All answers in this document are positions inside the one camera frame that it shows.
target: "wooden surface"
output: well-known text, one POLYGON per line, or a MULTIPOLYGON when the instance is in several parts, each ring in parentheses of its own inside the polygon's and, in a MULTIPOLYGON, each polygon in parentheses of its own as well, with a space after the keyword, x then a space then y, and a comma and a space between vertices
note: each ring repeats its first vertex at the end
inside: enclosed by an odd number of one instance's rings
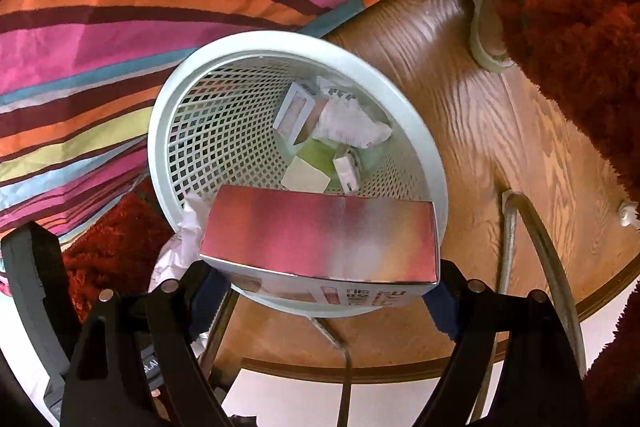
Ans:
MULTIPOLYGON (((499 75, 476 66, 466 47, 471 14, 471 0, 384 0, 328 40, 391 79, 433 134, 449 189, 444 258, 467 277, 495 285, 500 195, 521 190, 548 228, 575 299, 588 299, 640 251, 640 234, 618 223, 623 189, 587 138, 520 70, 499 75)), ((545 288, 545 279, 520 225, 510 293, 536 287, 545 288)), ((360 381, 420 378, 425 361, 447 357, 452 348, 419 300, 332 324, 348 342, 356 371, 370 373, 360 381), (380 375, 385 367, 397 378, 380 375)), ((216 359, 223 380, 242 359, 251 359, 253 369, 316 380, 330 380, 322 375, 342 363, 306 319, 243 297, 216 359)))

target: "white plastic basket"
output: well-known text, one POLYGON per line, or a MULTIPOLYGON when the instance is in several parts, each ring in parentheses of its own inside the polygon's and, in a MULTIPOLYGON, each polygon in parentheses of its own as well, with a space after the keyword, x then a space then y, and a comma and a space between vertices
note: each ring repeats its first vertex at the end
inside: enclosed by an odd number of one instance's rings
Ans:
POLYGON ((447 184, 433 137, 400 91, 344 49, 312 37, 245 32, 212 42, 171 74, 154 105, 148 134, 151 178, 177 229, 191 190, 222 184, 282 188, 287 168, 273 119, 292 81, 337 78, 365 95, 393 129, 384 157, 358 196, 433 201, 438 235, 447 226, 447 184))

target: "red fur fabric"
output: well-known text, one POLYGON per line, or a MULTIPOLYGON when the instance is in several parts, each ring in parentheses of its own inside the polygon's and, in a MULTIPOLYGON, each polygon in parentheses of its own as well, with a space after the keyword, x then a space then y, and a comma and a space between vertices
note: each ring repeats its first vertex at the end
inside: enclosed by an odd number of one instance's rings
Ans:
POLYGON ((640 0, 500 0, 511 57, 640 201, 640 0))
POLYGON ((148 289, 160 249, 173 234, 156 205, 146 179, 63 252, 69 293, 82 321, 105 288, 122 295, 148 289))

